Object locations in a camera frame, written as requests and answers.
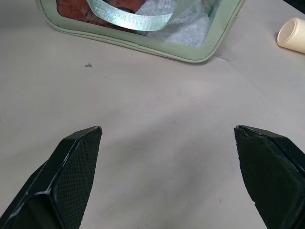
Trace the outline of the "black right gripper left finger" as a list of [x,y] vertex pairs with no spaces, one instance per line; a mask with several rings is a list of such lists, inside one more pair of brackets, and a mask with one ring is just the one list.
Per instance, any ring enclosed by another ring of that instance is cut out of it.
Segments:
[[62,139],[0,217],[0,229],[79,229],[90,197],[102,128]]

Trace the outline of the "pale green clear bag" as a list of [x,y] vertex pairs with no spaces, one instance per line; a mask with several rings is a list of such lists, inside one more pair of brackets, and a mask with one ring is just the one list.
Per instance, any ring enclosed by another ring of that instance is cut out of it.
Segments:
[[245,2],[217,0],[211,13],[212,24],[203,44],[199,48],[192,48],[68,19],[58,13],[56,0],[35,1],[48,25],[57,31],[190,63],[207,61],[217,51]]

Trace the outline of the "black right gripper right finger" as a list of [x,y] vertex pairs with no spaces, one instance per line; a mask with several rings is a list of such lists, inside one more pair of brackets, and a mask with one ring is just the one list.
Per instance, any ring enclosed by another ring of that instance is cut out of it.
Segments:
[[267,229],[305,229],[305,153],[289,138],[234,128],[244,185]]

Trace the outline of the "white cloth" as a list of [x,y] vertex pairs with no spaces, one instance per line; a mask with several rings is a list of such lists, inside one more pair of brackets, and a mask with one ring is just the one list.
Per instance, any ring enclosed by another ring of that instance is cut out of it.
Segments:
[[[136,14],[151,16],[173,13],[178,0],[146,0]],[[200,47],[210,28],[202,0],[194,0],[180,16],[159,31],[138,31],[140,35],[184,46]]]

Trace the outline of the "cream plastic cup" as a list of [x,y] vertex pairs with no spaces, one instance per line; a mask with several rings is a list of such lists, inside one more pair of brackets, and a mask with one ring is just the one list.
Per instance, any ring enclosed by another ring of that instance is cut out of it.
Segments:
[[305,54],[305,20],[292,18],[280,29],[278,46]]

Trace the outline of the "red-brown item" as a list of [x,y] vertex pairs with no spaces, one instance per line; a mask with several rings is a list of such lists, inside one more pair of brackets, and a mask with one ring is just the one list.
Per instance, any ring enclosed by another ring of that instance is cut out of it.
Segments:
[[[135,14],[146,0],[102,0],[115,8]],[[56,0],[58,13],[76,21],[134,33],[133,30],[106,22],[93,14],[86,0]]]

